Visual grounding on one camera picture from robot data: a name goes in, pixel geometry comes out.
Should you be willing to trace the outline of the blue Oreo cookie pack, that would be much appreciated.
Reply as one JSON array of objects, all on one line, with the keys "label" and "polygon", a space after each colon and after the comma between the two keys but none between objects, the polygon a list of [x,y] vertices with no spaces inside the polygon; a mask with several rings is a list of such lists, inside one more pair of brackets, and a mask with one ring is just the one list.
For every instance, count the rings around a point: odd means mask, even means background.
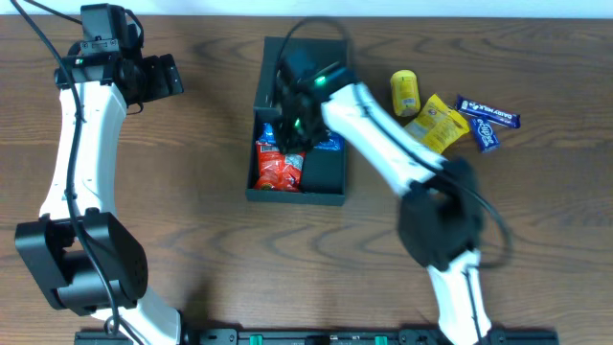
[{"label": "blue Oreo cookie pack", "polygon": [[[275,146],[276,140],[274,129],[270,123],[262,125],[262,133],[257,140],[259,144]],[[344,147],[344,139],[335,132],[328,131],[328,139],[315,146],[317,150],[341,150]]]}]

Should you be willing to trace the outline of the red snack packet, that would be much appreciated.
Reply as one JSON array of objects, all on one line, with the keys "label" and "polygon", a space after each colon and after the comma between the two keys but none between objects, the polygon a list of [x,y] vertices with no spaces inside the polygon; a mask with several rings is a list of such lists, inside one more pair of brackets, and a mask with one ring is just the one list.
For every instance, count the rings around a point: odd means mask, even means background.
[{"label": "red snack packet", "polygon": [[298,193],[306,154],[282,154],[276,146],[257,142],[259,178],[256,190]]}]

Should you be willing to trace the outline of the black gift box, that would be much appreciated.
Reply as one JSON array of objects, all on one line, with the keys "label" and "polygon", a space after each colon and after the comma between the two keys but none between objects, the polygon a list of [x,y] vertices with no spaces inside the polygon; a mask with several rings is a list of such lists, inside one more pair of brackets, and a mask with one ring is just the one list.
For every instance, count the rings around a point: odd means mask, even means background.
[{"label": "black gift box", "polygon": [[[254,100],[252,139],[262,134],[263,125],[275,120],[279,110],[269,104],[271,76],[277,54],[303,51],[321,67],[347,59],[347,43],[342,40],[291,38],[287,43],[279,36],[264,39],[260,80]],[[246,198],[254,202],[281,202],[341,206],[345,202],[347,148],[340,150],[314,149],[306,154],[301,183],[297,193],[257,190],[260,178],[258,150],[251,147],[249,173],[245,189]]]}]

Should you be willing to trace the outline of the yellow snack bag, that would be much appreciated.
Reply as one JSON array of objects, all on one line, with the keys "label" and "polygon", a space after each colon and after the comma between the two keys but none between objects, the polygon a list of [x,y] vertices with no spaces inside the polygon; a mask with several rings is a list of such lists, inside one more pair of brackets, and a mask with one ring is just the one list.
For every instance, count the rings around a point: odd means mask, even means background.
[{"label": "yellow snack bag", "polygon": [[469,133],[467,120],[437,94],[427,100],[405,129],[415,140],[438,154]]}]

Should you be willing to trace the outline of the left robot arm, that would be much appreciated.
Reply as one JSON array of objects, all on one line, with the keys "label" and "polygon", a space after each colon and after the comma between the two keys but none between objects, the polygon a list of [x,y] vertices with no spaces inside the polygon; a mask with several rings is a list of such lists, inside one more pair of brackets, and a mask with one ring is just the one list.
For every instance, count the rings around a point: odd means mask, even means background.
[{"label": "left robot arm", "polygon": [[179,344],[182,318],[148,286],[142,245],[117,218],[115,172],[133,104],[183,91],[171,55],[138,43],[85,41],[55,71],[62,120],[57,161],[37,220],[17,225],[15,247],[55,310],[101,320],[107,336]]}]

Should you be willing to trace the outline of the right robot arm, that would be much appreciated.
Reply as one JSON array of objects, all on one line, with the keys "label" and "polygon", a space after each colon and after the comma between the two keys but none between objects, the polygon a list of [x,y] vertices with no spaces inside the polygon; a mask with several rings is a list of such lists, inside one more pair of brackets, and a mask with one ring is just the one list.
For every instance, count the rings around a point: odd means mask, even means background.
[{"label": "right robot arm", "polygon": [[320,67],[303,51],[278,55],[272,92],[280,151],[310,151],[331,132],[353,145],[399,198],[398,235],[428,271],[441,332],[452,344],[482,343],[491,328],[478,272],[483,200],[467,162],[413,139],[342,62]]}]

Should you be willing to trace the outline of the small blue Eclipse pack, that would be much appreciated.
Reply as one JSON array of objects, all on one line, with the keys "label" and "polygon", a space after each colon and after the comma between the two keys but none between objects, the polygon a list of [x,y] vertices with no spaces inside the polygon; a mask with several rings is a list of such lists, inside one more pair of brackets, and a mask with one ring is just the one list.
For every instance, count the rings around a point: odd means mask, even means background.
[{"label": "small blue Eclipse pack", "polygon": [[471,118],[468,122],[481,153],[496,150],[500,147],[500,142],[487,119]]}]

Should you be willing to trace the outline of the yellow plastic jar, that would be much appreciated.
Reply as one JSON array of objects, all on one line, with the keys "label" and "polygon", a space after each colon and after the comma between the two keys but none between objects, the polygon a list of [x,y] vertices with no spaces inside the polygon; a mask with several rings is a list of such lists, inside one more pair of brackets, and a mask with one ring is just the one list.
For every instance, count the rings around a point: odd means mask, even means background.
[{"label": "yellow plastic jar", "polygon": [[418,77],[411,70],[399,70],[390,79],[394,112],[398,117],[410,117],[420,111]]}]

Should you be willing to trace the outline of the purple Dairy Milk bar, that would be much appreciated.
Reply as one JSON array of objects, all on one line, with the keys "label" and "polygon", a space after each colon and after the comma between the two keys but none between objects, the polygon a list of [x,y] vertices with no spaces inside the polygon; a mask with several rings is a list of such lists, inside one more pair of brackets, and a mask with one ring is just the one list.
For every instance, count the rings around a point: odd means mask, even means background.
[{"label": "purple Dairy Milk bar", "polygon": [[520,128],[520,115],[500,108],[480,103],[462,95],[458,95],[455,103],[456,110],[472,117],[484,117],[497,125]]}]

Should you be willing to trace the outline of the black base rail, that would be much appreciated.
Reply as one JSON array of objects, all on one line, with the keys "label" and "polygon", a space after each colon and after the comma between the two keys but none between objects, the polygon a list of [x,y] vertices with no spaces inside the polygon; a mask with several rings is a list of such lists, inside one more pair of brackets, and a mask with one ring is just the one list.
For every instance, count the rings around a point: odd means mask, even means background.
[{"label": "black base rail", "polygon": [[[396,332],[247,332],[210,329],[196,338],[201,345],[444,345],[449,341],[434,329]],[[480,341],[486,345],[558,345],[552,331],[491,330]]]}]

